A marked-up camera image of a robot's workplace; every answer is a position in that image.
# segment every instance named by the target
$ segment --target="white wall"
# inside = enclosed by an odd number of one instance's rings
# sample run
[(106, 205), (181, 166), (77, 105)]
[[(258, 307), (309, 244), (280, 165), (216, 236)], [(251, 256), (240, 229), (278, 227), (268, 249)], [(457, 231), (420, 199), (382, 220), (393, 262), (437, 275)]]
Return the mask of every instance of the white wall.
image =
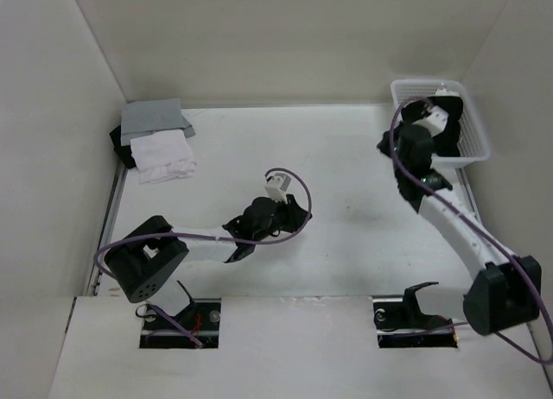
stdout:
[[(553, 311), (553, 0), (510, 0), (463, 83), (476, 99), (495, 148), (469, 169), (486, 226), (543, 267), (543, 294)], [(537, 343), (548, 357), (544, 325)]]
[(459, 79), (507, 0), (78, 0), (128, 99), (389, 102)]
[(0, 0), (0, 396), (47, 397), (124, 98), (74, 0)]

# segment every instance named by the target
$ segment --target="white panel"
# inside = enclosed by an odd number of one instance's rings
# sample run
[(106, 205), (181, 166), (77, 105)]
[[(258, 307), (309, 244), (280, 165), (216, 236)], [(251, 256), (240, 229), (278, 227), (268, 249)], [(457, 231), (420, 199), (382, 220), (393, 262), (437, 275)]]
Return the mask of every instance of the white panel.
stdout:
[(74, 0), (0, 5), (0, 294), (84, 286), (123, 96)]
[[(336, 105), (185, 111), (197, 135), (191, 179), (139, 184), (127, 174), (113, 239), (153, 215), (175, 228), (214, 228), (265, 196), (264, 173), (296, 171), (313, 195), (302, 235), (258, 247), (237, 263), (185, 261), (173, 274), (197, 297), (375, 295), (426, 281), (468, 288), (463, 263), (397, 191), (390, 159), (376, 145), (391, 107)], [(454, 171), (444, 172), (456, 183)], [(302, 207), (297, 182), (289, 189)], [(102, 295), (120, 295), (102, 278)]]
[(45, 399), (61, 353), (73, 298), (0, 300), (2, 399)]
[[(550, 311), (552, 23), (553, 0), (510, 0), (462, 81), (494, 147), (489, 161), (468, 171), (480, 213), (505, 244), (542, 264)], [(541, 320), (536, 335), (547, 358), (551, 346)]]
[(550, 398), (539, 365), (466, 327), (459, 349), (380, 350), (367, 297), (225, 298), (220, 331), (217, 350), (140, 350), (134, 306), (78, 299), (50, 399)]
[(78, 0), (128, 99), (381, 102), (459, 79), (506, 0)]

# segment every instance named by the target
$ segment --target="black cloth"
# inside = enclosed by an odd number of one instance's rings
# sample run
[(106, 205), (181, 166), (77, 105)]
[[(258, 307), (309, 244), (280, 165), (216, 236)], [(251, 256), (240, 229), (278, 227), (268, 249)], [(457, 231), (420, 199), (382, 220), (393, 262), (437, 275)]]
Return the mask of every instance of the black cloth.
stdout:
[(124, 166), (126, 168), (135, 168), (137, 164), (135, 163), (135, 159), (132, 158), (130, 146), (121, 145), (121, 124), (110, 133), (110, 138), (113, 143), (113, 149)]

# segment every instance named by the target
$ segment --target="folded towel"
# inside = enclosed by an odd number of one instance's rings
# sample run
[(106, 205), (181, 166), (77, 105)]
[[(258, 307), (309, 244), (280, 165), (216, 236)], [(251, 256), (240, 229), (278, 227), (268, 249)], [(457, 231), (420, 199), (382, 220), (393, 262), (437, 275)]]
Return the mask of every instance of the folded towel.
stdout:
[(192, 177), (196, 171), (194, 153), (182, 130), (158, 131), (133, 138), (130, 149), (140, 172), (140, 183)]
[(185, 137), (195, 135), (192, 124), (182, 116), (178, 98), (159, 101), (136, 101), (123, 107), (121, 144), (128, 146), (132, 138), (149, 136), (157, 131), (181, 129)]

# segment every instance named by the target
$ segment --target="white connector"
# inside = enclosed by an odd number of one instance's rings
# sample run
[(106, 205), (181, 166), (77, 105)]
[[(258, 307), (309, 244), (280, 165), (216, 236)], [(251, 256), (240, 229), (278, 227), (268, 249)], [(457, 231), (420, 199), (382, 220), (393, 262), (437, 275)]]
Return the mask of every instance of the white connector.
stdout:
[(445, 88), (440, 88), (439, 90), (436, 90), (435, 94), (437, 97), (460, 97), (461, 95), (458, 92), (455, 91), (448, 91)]
[(432, 107), (430, 112), (432, 112), (432, 114), (423, 120), (417, 121), (416, 123), (428, 129), (428, 131), (430, 131), (430, 135), (435, 136), (446, 129), (449, 114), (437, 106)]
[(284, 173), (273, 174), (265, 184), (267, 195), (275, 202), (286, 201), (286, 191), (292, 179)]

